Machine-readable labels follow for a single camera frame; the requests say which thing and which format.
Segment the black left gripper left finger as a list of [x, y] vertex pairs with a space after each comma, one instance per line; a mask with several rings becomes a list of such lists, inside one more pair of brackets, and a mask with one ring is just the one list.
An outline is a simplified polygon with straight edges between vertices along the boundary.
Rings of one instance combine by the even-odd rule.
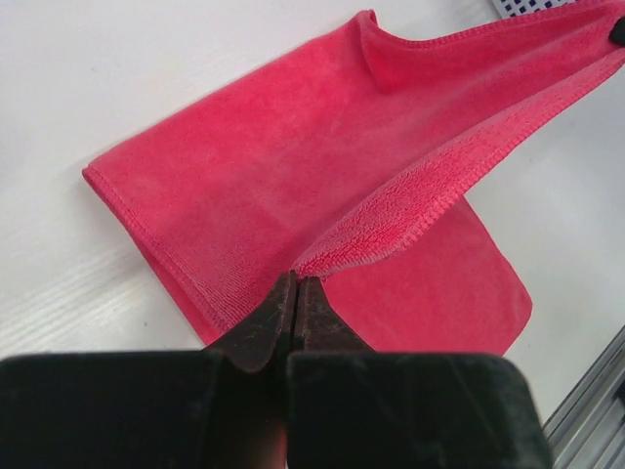
[[282, 468], [294, 273], [201, 350], [1, 362], [5, 468]]

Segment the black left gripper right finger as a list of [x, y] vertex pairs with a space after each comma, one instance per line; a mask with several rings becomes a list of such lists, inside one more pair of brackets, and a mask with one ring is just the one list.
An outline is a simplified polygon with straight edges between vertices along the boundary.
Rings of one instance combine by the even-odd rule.
[[376, 353], [299, 287], [287, 360], [291, 468], [550, 468], [528, 384], [489, 354]]

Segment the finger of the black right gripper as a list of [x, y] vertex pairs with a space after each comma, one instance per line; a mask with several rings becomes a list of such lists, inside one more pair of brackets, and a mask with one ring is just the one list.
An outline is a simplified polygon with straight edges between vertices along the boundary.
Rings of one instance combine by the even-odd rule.
[[625, 18], [620, 18], [611, 29], [608, 40], [619, 47], [625, 47]]

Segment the pink towel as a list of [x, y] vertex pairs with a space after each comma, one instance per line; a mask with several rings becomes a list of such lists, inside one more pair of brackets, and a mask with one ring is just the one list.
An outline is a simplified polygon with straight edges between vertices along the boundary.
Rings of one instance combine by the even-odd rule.
[[465, 194], [623, 66], [623, 15], [577, 1], [409, 41], [363, 11], [83, 175], [205, 343], [294, 271], [376, 350], [501, 355], [532, 302]]

